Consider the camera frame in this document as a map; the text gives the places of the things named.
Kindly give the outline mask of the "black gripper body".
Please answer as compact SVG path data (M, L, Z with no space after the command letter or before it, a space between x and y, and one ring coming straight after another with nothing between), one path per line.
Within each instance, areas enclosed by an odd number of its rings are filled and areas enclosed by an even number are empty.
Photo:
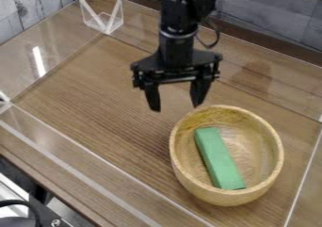
M156 52L131 64L135 88L148 84L169 84L191 81L195 87L208 89L219 73L223 55L193 48L196 31L189 34L160 32Z

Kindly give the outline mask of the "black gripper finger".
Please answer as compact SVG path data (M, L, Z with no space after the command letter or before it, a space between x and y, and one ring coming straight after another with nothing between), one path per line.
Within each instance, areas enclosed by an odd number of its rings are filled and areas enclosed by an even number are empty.
M159 85L153 82L143 83L143 90L145 95L145 100L152 111L161 111L160 93Z
M189 86L189 96L191 96L191 102L193 106L197 106L203 103L204 97L211 87L212 80L213 80L213 77L212 77L211 68L209 67L201 68Z

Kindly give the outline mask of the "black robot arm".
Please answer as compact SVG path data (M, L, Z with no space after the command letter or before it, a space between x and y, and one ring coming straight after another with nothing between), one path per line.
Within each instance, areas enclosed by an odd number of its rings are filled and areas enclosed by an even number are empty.
M161 111L160 84L189 82L191 102L197 106L219 77L223 55L193 48L200 22L215 10L215 1L160 0L157 50L131 64L133 87L144 91L152 111Z

